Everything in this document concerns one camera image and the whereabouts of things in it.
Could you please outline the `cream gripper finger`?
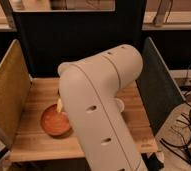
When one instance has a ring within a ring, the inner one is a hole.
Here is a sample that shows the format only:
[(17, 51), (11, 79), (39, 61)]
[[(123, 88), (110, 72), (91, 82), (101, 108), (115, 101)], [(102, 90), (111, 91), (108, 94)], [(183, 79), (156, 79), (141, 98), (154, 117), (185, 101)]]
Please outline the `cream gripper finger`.
[(62, 101), (61, 99), (59, 98), (58, 101), (57, 101), (57, 107), (56, 107), (56, 110), (58, 113), (60, 113), (63, 109), (63, 104), (62, 104)]

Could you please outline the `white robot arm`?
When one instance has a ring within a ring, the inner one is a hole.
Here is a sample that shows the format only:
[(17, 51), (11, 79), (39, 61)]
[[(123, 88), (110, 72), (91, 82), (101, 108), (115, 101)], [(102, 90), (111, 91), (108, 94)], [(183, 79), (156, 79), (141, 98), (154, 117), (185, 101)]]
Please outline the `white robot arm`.
[(147, 171), (116, 98), (142, 67), (141, 54), (127, 44), (58, 67), (63, 107), (92, 171)]

